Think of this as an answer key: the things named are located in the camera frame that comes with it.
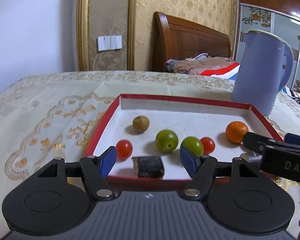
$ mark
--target white wall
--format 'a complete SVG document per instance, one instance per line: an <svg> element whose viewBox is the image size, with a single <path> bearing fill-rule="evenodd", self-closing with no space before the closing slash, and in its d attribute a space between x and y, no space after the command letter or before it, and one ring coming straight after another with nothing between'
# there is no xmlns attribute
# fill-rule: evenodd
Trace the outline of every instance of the white wall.
<svg viewBox="0 0 300 240"><path fill-rule="evenodd" d="M73 2L0 0L0 92L25 76L74 70Z"/></svg>

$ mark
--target black sponge block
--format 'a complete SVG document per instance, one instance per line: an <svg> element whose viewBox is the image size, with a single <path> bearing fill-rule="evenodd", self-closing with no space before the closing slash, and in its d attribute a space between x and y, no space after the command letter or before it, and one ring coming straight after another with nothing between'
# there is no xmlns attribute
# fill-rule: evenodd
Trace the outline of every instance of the black sponge block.
<svg viewBox="0 0 300 240"><path fill-rule="evenodd" d="M133 157L133 168L139 178L163 178L164 167L159 156Z"/></svg>

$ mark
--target green plum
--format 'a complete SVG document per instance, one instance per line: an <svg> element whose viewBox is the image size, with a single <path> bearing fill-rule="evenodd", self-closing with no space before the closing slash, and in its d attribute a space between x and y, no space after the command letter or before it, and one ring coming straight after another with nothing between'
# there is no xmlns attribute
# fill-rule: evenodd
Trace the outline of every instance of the green plum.
<svg viewBox="0 0 300 240"><path fill-rule="evenodd" d="M155 145L165 153L172 152L179 144L178 136L171 130L162 130L155 137Z"/></svg>
<svg viewBox="0 0 300 240"><path fill-rule="evenodd" d="M181 147L182 146L187 146L189 150L197 156L201 156L203 154L202 142L197 137L189 136L185 138L181 143Z"/></svg>

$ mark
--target wallpaper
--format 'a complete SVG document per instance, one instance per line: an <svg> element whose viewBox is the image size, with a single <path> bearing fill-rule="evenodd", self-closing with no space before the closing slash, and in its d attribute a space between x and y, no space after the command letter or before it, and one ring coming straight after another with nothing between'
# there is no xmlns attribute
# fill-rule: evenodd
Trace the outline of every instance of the wallpaper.
<svg viewBox="0 0 300 240"><path fill-rule="evenodd" d="M136 0L135 70L151 70L158 30L155 11L230 32L232 0Z"/></svg>
<svg viewBox="0 0 300 240"><path fill-rule="evenodd" d="M129 0L90 0L90 70L127 69L127 23ZM97 37L122 35L122 49L98 52Z"/></svg>

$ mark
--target wall switch panel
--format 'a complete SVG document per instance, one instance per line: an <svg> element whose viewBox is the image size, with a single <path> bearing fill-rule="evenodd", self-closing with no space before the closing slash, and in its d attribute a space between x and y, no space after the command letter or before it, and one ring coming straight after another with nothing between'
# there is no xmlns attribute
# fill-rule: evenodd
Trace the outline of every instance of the wall switch panel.
<svg viewBox="0 0 300 240"><path fill-rule="evenodd" d="M111 36L105 36L105 50L110 50Z"/></svg>
<svg viewBox="0 0 300 240"><path fill-rule="evenodd" d="M98 51L122 49L122 36L99 36L97 38Z"/></svg>
<svg viewBox="0 0 300 240"><path fill-rule="evenodd" d="M98 51L103 51L105 50L105 39L104 36L98 37Z"/></svg>
<svg viewBox="0 0 300 240"><path fill-rule="evenodd" d="M117 49L117 36L111 36L110 49Z"/></svg>
<svg viewBox="0 0 300 240"><path fill-rule="evenodd" d="M122 49L122 36L116 36L116 40L117 40L117 49Z"/></svg>

